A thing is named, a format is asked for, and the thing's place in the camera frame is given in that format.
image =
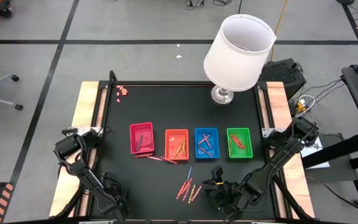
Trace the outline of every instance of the white lampshade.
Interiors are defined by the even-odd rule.
[[[205,57],[205,73],[225,90],[248,90],[257,83],[275,40],[264,21],[244,14],[230,16]]]

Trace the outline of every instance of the lamp base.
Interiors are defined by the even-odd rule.
[[[218,106],[226,106],[234,98],[234,93],[232,91],[225,90],[218,86],[212,88],[211,95],[212,99],[214,100],[214,103]]]

